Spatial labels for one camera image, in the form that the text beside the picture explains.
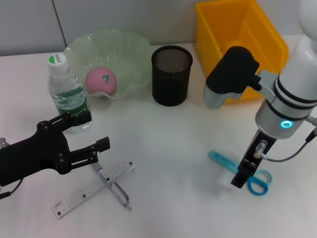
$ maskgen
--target pink ball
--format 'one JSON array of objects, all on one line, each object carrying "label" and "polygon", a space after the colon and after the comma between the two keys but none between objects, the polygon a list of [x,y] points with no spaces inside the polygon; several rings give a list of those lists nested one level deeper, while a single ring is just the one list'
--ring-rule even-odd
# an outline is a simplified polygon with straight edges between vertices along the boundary
[{"label": "pink ball", "polygon": [[90,93],[104,92],[113,94],[117,88],[114,73],[106,67],[97,67],[86,75],[86,88]]}]

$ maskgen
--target blue led light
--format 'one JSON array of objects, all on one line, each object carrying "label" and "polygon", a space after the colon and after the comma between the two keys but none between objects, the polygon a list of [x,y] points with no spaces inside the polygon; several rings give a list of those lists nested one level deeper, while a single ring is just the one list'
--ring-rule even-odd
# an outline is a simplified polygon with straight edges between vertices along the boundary
[{"label": "blue led light", "polygon": [[293,122],[290,120],[284,120],[281,122],[281,127],[283,128],[290,128],[292,127],[292,125],[293,125]]}]

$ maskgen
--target gray wall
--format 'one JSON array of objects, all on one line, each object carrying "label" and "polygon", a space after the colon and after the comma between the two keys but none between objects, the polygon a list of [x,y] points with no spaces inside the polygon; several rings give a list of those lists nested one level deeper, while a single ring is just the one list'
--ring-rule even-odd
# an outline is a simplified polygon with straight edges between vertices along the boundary
[{"label": "gray wall", "polygon": [[[55,0],[70,44],[102,28],[135,30],[152,44],[191,42],[196,2],[204,0]],[[299,0],[258,0],[277,30],[299,34]],[[51,0],[0,0],[0,56],[64,49]]]}]

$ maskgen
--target bottle cap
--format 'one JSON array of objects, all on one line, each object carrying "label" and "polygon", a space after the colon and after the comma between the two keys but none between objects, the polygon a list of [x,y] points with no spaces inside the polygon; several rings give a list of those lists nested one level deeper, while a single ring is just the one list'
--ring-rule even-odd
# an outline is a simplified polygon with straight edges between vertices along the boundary
[{"label": "bottle cap", "polygon": [[62,53],[56,53],[48,58],[48,66],[51,74],[64,73],[68,69],[67,58]]}]

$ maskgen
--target scissor handle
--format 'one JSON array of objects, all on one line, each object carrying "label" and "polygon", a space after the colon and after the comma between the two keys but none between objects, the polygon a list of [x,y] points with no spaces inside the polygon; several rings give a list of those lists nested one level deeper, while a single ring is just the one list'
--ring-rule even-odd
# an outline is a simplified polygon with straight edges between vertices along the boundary
[{"label": "scissor handle", "polygon": [[[257,192],[252,188],[252,184],[256,183],[260,187],[263,188],[263,192]],[[263,182],[262,180],[258,179],[257,177],[249,177],[248,178],[248,188],[250,192],[256,196],[263,196],[268,192],[268,186],[266,182]]]},{"label": "scissor handle", "polygon": [[[263,174],[265,176],[268,176],[269,180],[268,181],[263,181],[262,179],[259,178],[259,176],[258,176],[259,174]],[[272,184],[272,182],[273,182],[273,175],[267,170],[257,170],[254,173],[253,177],[256,177],[257,179],[265,182],[267,184],[267,186],[270,186]]]}]

